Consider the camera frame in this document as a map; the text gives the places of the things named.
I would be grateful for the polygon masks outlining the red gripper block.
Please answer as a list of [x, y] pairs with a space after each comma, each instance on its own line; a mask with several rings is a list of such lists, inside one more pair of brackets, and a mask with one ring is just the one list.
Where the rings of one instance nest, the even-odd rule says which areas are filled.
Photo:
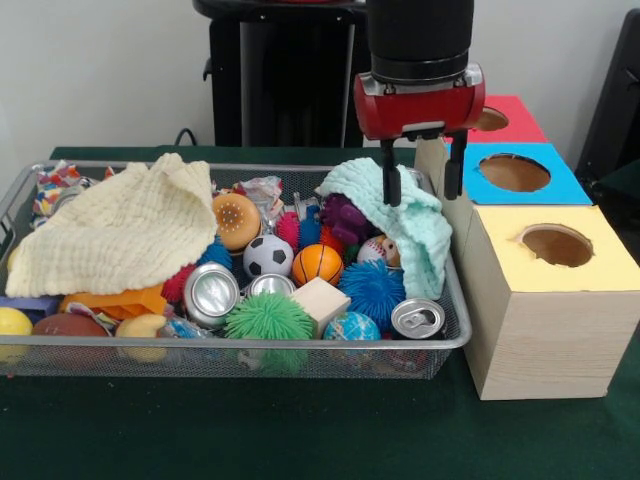
[[470, 64], [455, 80], [430, 85], [383, 83], [370, 72], [356, 76], [353, 98], [360, 130], [369, 140], [382, 140], [384, 203], [401, 202], [401, 177], [394, 140], [418, 134], [427, 138], [450, 134], [450, 158], [445, 164], [445, 198], [461, 195], [468, 129], [480, 119], [485, 104], [481, 67]]

